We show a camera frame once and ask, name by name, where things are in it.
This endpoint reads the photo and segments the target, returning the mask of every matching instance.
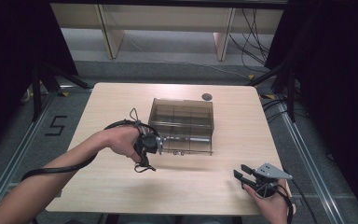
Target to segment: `small round object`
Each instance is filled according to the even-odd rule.
[[[212,100],[212,95],[210,93],[203,93],[202,94],[202,100],[211,101]]]

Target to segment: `wooden table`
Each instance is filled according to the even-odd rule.
[[[110,149],[80,170],[49,211],[167,215],[258,215],[253,200],[234,178],[241,164],[281,168],[260,100],[253,87],[99,83],[77,126],[70,148],[118,120],[133,107],[147,123],[154,98],[213,97],[213,155],[148,154],[156,172],[138,174],[130,159]]]

